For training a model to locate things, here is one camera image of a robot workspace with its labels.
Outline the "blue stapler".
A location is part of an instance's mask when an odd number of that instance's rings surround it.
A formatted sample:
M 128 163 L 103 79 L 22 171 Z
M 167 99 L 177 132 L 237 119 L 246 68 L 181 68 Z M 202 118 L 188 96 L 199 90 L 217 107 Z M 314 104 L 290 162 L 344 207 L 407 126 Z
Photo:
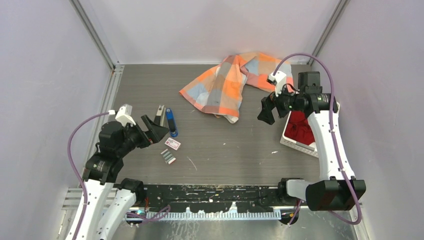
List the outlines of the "blue stapler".
M 165 110 L 165 116 L 167 119 L 170 136 L 173 138 L 177 137 L 178 136 L 177 124 L 176 124 L 175 117 L 171 108 L 167 108 Z

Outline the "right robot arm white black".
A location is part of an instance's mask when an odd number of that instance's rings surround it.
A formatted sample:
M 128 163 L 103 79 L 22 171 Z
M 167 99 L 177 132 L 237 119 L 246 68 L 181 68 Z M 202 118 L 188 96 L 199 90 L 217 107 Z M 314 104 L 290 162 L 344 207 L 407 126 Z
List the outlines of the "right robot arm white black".
M 359 204 L 366 191 L 364 180 L 357 179 L 344 151 L 339 131 L 339 107 L 335 97 L 324 93 L 317 71 L 298 74 L 298 87 L 290 84 L 282 71 L 271 73 L 267 82 L 275 90 L 261 100 L 258 120 L 274 124 L 273 109 L 284 118 L 292 112 L 304 113 L 313 133 L 319 159 L 319 181 L 283 178 L 277 198 L 283 205 L 296 199 L 305 201 L 311 211 L 349 211 Z

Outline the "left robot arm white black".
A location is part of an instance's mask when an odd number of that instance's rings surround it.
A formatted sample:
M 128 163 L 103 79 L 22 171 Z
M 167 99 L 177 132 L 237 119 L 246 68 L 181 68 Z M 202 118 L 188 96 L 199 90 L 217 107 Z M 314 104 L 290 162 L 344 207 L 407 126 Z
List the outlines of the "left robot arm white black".
M 136 148 L 159 143 L 169 132 L 168 128 L 154 123 L 147 115 L 141 116 L 141 120 L 147 127 L 146 131 L 132 120 L 113 120 L 102 125 L 96 152 L 86 162 L 83 174 L 77 175 L 82 198 L 66 239 L 110 240 L 128 210 L 145 202 L 144 183 L 125 178 L 119 184 L 111 205 L 105 209 L 106 200 L 124 166 L 123 158 Z

